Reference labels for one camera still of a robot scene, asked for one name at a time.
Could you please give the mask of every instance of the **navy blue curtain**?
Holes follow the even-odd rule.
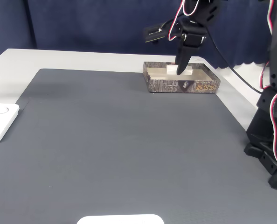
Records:
[[[0,54],[8,48],[36,48],[23,0],[0,0]]]
[[[15,4],[16,15],[0,6],[4,24],[17,27],[17,36],[30,38],[0,43],[4,48],[38,48],[127,54],[175,55],[177,40],[145,43],[145,27],[174,17],[180,0],[0,0]],[[264,63],[268,60],[270,33],[268,2],[258,0],[222,1],[221,13],[210,27],[221,52],[232,66]],[[226,67],[207,38],[199,51],[214,67]]]

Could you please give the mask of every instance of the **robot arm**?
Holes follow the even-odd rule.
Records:
[[[207,26],[214,22],[219,13],[221,0],[183,0],[184,12],[195,12],[189,17],[180,17],[172,34],[180,39],[175,64],[177,75],[187,67],[192,55],[196,54],[207,36]],[[173,20],[145,29],[145,41],[152,42],[168,36]]]

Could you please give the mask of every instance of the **white table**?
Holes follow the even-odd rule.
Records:
[[[142,72],[144,61],[173,62],[175,57],[8,49],[0,55],[0,103],[15,103],[40,69]],[[247,129],[256,112],[256,108],[243,96],[248,95],[249,90],[240,94],[219,70],[213,69],[202,58],[193,57],[190,62],[205,63],[221,79],[217,96]]]

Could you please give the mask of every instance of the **black bracket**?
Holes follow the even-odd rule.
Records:
[[[177,75],[185,70],[191,56],[198,52],[207,34],[207,30],[202,25],[187,18],[179,20],[179,24],[182,34],[175,61],[178,65]]]

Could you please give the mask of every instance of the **white object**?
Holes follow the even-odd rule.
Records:
[[[168,75],[176,75],[177,74],[178,65],[177,64],[168,64],[166,66],[166,73]],[[190,76],[193,73],[193,67],[187,66],[181,75]]]
[[[144,62],[174,61],[175,56],[7,49],[0,55],[0,103],[15,104],[38,70],[43,68],[142,73]],[[217,97],[247,129],[256,113],[253,105],[260,95],[245,85],[230,69],[215,70],[200,57],[193,56],[189,62],[203,63],[219,77],[221,84],[216,93]],[[258,87],[257,80],[262,67],[252,63],[236,66],[235,69],[252,86]],[[269,70],[266,69],[265,72],[265,78],[268,78]]]
[[[157,215],[86,216],[77,224],[164,224]]]
[[[0,104],[0,141],[17,117],[18,110],[16,104]]]

